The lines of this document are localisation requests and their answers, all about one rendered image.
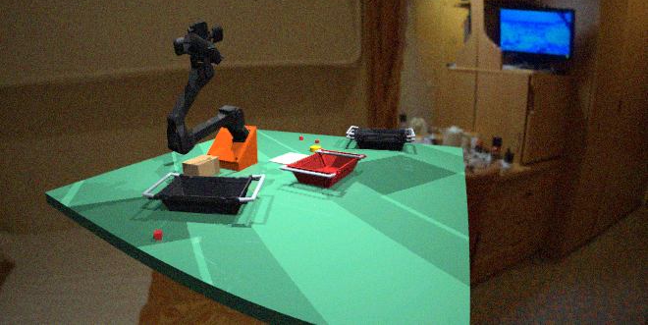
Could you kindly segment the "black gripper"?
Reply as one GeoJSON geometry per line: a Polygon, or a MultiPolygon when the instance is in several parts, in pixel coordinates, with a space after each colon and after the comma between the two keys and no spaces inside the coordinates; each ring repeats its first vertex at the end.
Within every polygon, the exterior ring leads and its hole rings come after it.
{"type": "MultiPolygon", "coordinates": [[[[208,32],[209,35],[210,35],[210,39],[204,39],[204,40],[206,40],[206,42],[211,42],[211,38],[213,38],[214,39],[213,43],[222,41],[223,38],[224,38],[223,37],[223,28],[220,25],[218,25],[216,27],[212,27],[211,29],[213,30],[213,32],[211,34],[210,34],[210,32],[208,32]]],[[[186,54],[185,52],[183,52],[184,51],[183,41],[184,41],[183,37],[179,37],[179,38],[176,38],[174,40],[173,44],[174,44],[174,47],[175,47],[174,48],[175,52],[176,52],[175,54],[177,56],[186,54]]]]}

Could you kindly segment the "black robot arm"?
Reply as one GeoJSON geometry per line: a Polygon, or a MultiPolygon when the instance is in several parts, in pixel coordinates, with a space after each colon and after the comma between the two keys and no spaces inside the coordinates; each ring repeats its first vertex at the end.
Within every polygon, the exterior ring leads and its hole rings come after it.
{"type": "Polygon", "coordinates": [[[214,68],[211,65],[219,64],[224,57],[212,44],[204,39],[210,39],[207,23],[201,21],[193,23],[188,28],[188,35],[184,38],[183,46],[186,54],[190,55],[191,71],[189,81],[183,93],[168,115],[168,147],[182,155],[188,154],[196,142],[224,128],[233,136],[234,142],[245,142],[250,129],[245,127],[243,110],[238,107],[224,105],[219,108],[219,115],[188,131],[185,126],[185,117],[191,104],[200,89],[206,86],[213,78],[214,68]],[[198,62],[204,63],[198,63],[198,62]],[[177,133],[176,133],[177,129],[177,133]]]}

